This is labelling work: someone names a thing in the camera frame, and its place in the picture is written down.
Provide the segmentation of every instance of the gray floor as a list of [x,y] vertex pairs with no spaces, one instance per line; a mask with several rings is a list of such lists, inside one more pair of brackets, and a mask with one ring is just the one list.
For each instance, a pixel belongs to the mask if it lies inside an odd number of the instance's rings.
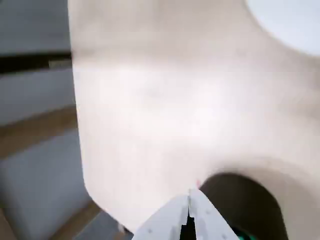
[[[118,223],[106,212],[100,212],[73,240],[114,240]],[[131,240],[128,233],[123,240]]]

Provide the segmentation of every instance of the small red mark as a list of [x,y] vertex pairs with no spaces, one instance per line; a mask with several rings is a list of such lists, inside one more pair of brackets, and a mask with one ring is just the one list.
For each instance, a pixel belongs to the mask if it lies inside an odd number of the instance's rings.
[[196,180],[196,187],[197,188],[200,188],[201,186],[201,181],[199,179]]

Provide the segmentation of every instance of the wooden floor strip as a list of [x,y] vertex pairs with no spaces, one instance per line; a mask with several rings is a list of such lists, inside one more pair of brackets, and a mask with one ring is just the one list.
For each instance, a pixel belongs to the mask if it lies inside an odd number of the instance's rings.
[[90,223],[101,211],[101,209],[92,201],[85,208],[81,209],[78,213],[69,219],[50,240],[71,240],[84,227]]
[[9,225],[4,212],[0,209],[0,239],[3,240],[17,240],[14,232]]
[[76,127],[75,105],[0,126],[0,159]]

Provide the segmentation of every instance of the table surface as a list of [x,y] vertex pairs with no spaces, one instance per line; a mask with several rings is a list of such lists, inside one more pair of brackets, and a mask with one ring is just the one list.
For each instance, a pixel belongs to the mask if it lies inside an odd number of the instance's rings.
[[129,230],[221,171],[262,183],[291,240],[320,239],[320,58],[242,0],[69,0],[85,186]]

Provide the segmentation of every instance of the white circular object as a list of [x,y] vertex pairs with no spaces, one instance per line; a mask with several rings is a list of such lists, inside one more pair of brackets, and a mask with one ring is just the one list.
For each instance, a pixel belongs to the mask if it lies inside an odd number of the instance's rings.
[[320,1],[246,0],[258,23],[293,49],[320,56]]

